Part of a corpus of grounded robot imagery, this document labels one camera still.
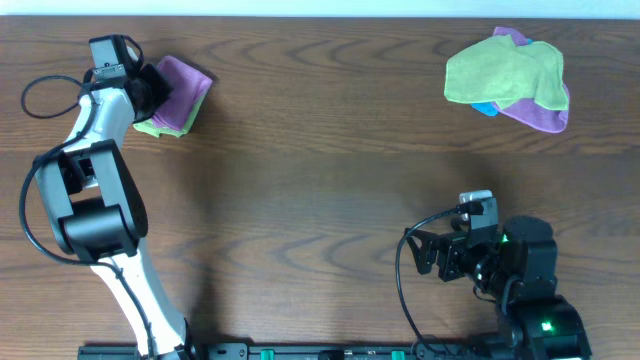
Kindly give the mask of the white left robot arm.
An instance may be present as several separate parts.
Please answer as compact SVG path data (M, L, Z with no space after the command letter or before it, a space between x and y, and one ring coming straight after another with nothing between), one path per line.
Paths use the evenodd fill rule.
M188 322L172 304L148 254L144 202L120 149L171 87L157 69L107 61L79 84L69 137L35 158L37 184L60 248L55 261L90 268L109 288L136 336L136 359L194 359Z

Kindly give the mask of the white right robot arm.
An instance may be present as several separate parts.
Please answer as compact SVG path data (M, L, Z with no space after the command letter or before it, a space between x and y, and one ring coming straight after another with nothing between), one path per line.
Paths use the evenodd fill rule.
M592 350L581 317L557 294L557 244L551 225L537 217L499 220L488 190L462 193L442 212L451 232L425 230L427 217L405 229L398 246L411 250L416 270L450 282L467 277L474 296L493 304L498 329L461 343L416 336L434 359L588 359Z

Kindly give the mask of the purple microfiber cloth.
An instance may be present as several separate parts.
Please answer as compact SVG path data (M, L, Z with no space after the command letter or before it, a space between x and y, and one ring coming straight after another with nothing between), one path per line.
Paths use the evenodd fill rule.
M172 87L169 98L156 110L154 127L186 134L200 109L213 79L173 56L165 56L157 69Z

